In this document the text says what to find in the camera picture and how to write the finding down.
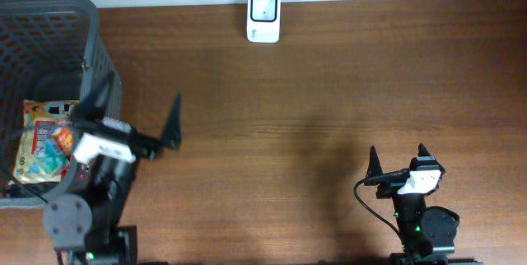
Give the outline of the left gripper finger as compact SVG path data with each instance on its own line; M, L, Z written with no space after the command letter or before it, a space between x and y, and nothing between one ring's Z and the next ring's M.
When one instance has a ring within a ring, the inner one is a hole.
M112 89L112 76L100 80L89 95L82 100L70 115L72 123L94 122L105 116Z
M172 150L177 150L182 140L180 128L181 102L182 97L181 94L178 93L174 99L174 103L170 109L170 113L160 138L163 146Z

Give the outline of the orange tissue pack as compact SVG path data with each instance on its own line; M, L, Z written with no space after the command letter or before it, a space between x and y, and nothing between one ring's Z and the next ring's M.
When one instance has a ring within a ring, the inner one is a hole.
M69 156L73 147L73 135L68 128L55 128L51 133L61 152Z

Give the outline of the yellow wet wipes pack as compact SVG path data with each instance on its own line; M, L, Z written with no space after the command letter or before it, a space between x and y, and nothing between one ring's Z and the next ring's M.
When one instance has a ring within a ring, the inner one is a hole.
M42 142L53 138L51 133L55 128L68 128L72 132L68 127L68 118L78 104L77 100L24 101L25 130L21 135L16 155L13 171L15 179L24 184L40 184L57 183L65 177L71 154L65 155L69 160L68 166L60 174L50 175L40 166L35 150Z

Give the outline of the teal tissue pack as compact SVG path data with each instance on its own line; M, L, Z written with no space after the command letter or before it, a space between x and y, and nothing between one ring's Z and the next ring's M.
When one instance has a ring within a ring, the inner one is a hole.
M46 174L60 174L69 164L68 158L63 154L53 138L42 142L35 150L35 156Z

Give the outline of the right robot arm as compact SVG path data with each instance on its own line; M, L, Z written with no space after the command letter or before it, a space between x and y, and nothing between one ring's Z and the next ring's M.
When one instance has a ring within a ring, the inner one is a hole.
M364 179L354 188L356 200L373 216L384 222L398 236L402 251L392 253L389 264L477 264L473 258L452 258L460 217L445 207L428 206L426 197L433 194L445 174L445 168L419 144L409 167L392 172L382 170L376 148L369 153ZM358 187L377 187L378 199L390 199L394 205L395 224L369 207L358 195Z

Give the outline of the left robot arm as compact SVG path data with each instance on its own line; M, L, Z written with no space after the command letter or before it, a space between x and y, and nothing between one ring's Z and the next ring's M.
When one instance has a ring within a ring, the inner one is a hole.
M105 116L113 77L108 75L73 110L70 124L81 133L74 160L90 169L81 186L51 200L44 208L44 229L60 264L135 264L138 233L119 225L142 160L155 160L182 142L177 95L159 137L148 136Z

